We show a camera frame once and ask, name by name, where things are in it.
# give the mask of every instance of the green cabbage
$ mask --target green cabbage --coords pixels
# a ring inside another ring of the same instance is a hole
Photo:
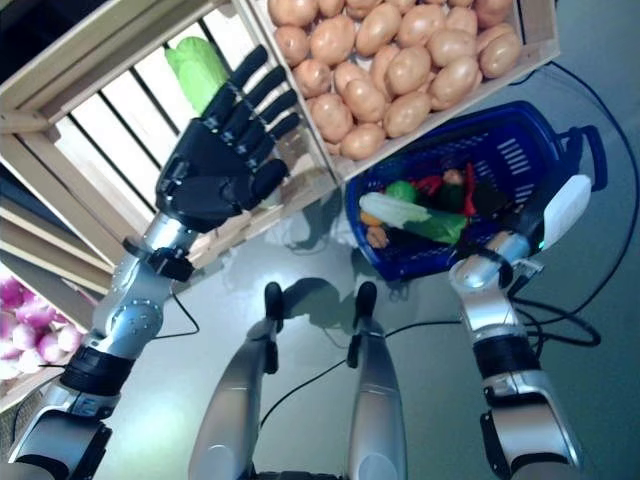
[[[186,37],[180,40],[176,48],[166,49],[164,55],[178,79],[182,93],[201,115],[229,77],[213,45],[202,38]]]

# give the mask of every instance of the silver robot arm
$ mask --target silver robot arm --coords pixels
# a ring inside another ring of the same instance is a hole
[[[584,175],[554,173],[512,219],[512,229],[449,272],[490,406],[480,419],[487,459],[501,479],[584,478],[579,442],[501,277],[505,267],[562,237],[584,212],[590,189]]]

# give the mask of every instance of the blue plastic basket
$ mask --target blue plastic basket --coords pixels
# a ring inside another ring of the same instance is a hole
[[[564,154],[563,139],[584,135],[594,159],[594,190],[606,186],[606,156],[597,129],[573,128],[557,134],[527,102],[513,102],[453,119],[425,134],[400,152],[352,179],[347,185],[347,216],[360,248],[386,280],[409,279],[447,270],[454,262],[453,247],[394,230],[390,245],[373,249],[360,222],[358,200],[396,180],[419,180],[441,175],[471,162],[478,182],[505,193],[517,208]],[[464,238],[484,243],[499,230],[495,222],[474,218]]]

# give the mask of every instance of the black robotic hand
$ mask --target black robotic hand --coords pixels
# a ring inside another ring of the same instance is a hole
[[[296,104],[288,90],[262,112],[256,106],[282,82],[281,66],[249,92],[242,88],[267,61],[259,46],[233,72],[200,118],[191,120],[156,185],[156,206],[187,228],[206,233],[228,218],[251,210],[280,185],[288,170],[273,159],[263,164],[276,141],[300,122],[296,113],[269,128]]]

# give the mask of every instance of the black cable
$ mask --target black cable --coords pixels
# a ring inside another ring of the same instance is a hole
[[[11,445],[13,445],[13,443],[16,441],[16,436],[18,434],[18,418],[20,417],[20,412],[21,412],[22,407],[24,406],[24,404],[27,403],[27,400],[29,400],[33,396],[33,394],[35,394],[36,392],[39,392],[45,385],[49,384],[50,382],[53,382],[60,375],[62,375],[62,373],[59,373],[55,377],[50,378],[50,379],[48,379],[48,380],[46,380],[44,382],[41,382],[33,390],[31,390],[29,393],[27,393],[25,395],[25,397],[20,401],[20,403],[18,404],[18,408],[16,409],[16,415],[15,415],[15,417],[13,417],[13,428],[11,430],[12,431],[12,434],[11,434]]]
[[[596,296],[598,296],[598,294],[604,289],[604,287],[607,285],[607,283],[609,283],[611,278],[618,271],[618,268],[620,267],[620,265],[622,263],[622,260],[624,259],[624,257],[627,255],[627,253],[629,251],[629,247],[631,245],[631,240],[633,238],[633,234],[635,233],[636,224],[637,224],[637,220],[638,220],[638,210],[639,210],[639,207],[640,207],[640,198],[639,198],[640,197],[640,174],[638,172],[638,161],[637,161],[637,158],[635,156],[635,153],[633,152],[633,148],[631,147],[631,143],[629,142],[629,139],[627,138],[627,135],[625,134],[624,130],[620,126],[620,123],[615,118],[613,113],[611,113],[611,110],[609,110],[609,107],[606,105],[604,100],[602,100],[600,95],[598,95],[598,93],[591,87],[591,85],[589,85],[586,81],[584,81],[582,78],[580,78],[578,75],[573,73],[568,68],[563,67],[562,65],[560,65],[560,64],[558,64],[556,62],[553,62],[553,61],[549,62],[549,65],[552,65],[553,67],[557,68],[561,72],[565,73],[566,75],[568,75],[569,77],[574,79],[582,87],[584,87],[593,96],[593,98],[595,98],[595,100],[598,102],[598,104],[600,105],[600,107],[604,111],[605,116],[607,117],[609,122],[611,122],[613,128],[616,130],[616,132],[620,136],[620,139],[622,140],[622,143],[624,143],[625,149],[627,150],[627,153],[629,155],[629,160],[631,161],[631,168],[633,170],[633,181],[634,181],[634,190],[635,190],[634,202],[633,202],[633,214],[632,214],[632,217],[631,217],[631,222],[629,224],[629,228],[627,230],[627,234],[625,236],[625,240],[624,240],[623,246],[622,246],[621,250],[618,252],[618,256],[616,257],[616,260],[615,260],[613,266],[611,267],[611,269],[609,270],[609,272],[598,283],[596,288],[593,289],[593,291],[586,298],[586,300],[584,300],[578,307],[574,308],[570,312],[572,314],[577,314],[577,313],[580,313],[584,308],[586,308],[587,305],[589,305],[593,301],[593,299]],[[559,316],[557,318],[552,319],[552,321],[546,321],[545,323],[548,324],[548,323],[558,322],[558,321],[560,321],[560,320],[562,320],[564,318],[566,318],[566,317],[564,315],[561,315],[561,316]]]
[[[175,292],[173,291],[173,288],[171,289],[171,296],[173,297],[173,299],[176,301],[176,303],[178,304],[178,307],[180,308],[180,310],[182,310],[182,313],[185,314],[185,316],[189,319],[189,321],[193,324],[193,326],[195,327],[194,330],[190,331],[190,332],[184,332],[184,333],[172,333],[170,335],[162,335],[159,337],[155,337],[153,340],[163,340],[165,338],[177,338],[177,337],[188,337],[189,335],[195,335],[197,333],[200,332],[200,325],[198,325],[198,322],[196,322],[196,319],[193,318],[193,315],[191,315],[191,313],[189,313],[189,311],[187,310],[187,308],[182,304],[182,302],[180,301],[180,299],[178,298],[178,296],[175,294]]]
[[[531,325],[534,326],[536,329],[538,341],[535,344],[535,349],[536,349],[535,354],[536,354],[536,358],[540,360],[540,357],[542,356],[542,349],[544,348],[544,342],[545,342],[544,330],[542,329],[542,325],[540,325],[540,322],[538,321],[538,319],[534,317],[532,314],[530,314],[529,312],[525,312],[521,308],[517,308],[516,311],[520,315],[526,317],[531,322]]]
[[[396,328],[395,330],[392,330],[391,332],[387,333],[385,335],[385,338],[389,338],[392,337],[393,335],[396,335],[400,332],[404,332],[405,330],[409,330],[411,328],[416,328],[416,327],[425,327],[425,326],[430,326],[430,325],[460,325],[460,322],[456,321],[456,320],[445,320],[445,321],[436,321],[436,322],[418,322],[418,323],[411,323],[409,325],[405,325],[404,327],[400,327],[400,328]],[[267,419],[271,416],[271,414],[280,406],[282,405],[282,403],[287,400],[289,397],[291,397],[294,393],[302,390],[304,387],[306,387],[307,385],[311,385],[313,382],[320,380],[322,377],[324,377],[325,375],[327,375],[328,373],[332,372],[333,370],[335,370],[336,368],[338,368],[340,365],[342,365],[343,363],[346,363],[346,360],[340,360],[338,363],[335,363],[333,365],[331,365],[329,368],[327,368],[326,370],[323,370],[322,372],[320,372],[319,374],[317,374],[316,376],[310,378],[309,380],[301,383],[300,385],[298,385],[297,387],[289,390],[289,392],[287,392],[285,395],[283,395],[282,397],[280,397],[280,399],[274,403],[271,408],[267,411],[267,413],[264,415],[264,417],[262,417],[262,420],[260,421],[260,428],[264,427],[264,424],[267,422]]]
[[[563,335],[556,335],[552,333],[542,333],[540,338],[544,338],[545,340],[556,340],[561,343],[567,343],[569,345],[575,345],[579,347],[597,347],[602,343],[602,337],[600,333],[586,320],[578,317],[577,315],[567,312],[561,308],[555,307],[553,305],[548,305],[542,302],[536,302],[534,300],[527,300],[518,297],[512,297],[511,301],[518,305],[525,305],[528,307],[538,308],[540,310],[546,310],[548,312],[554,313],[556,315],[561,315],[563,319],[568,320],[574,325],[578,326],[581,330],[585,331],[591,336],[589,340],[581,340],[578,338],[565,337]],[[538,335],[537,332],[529,332],[529,335],[534,334]]]

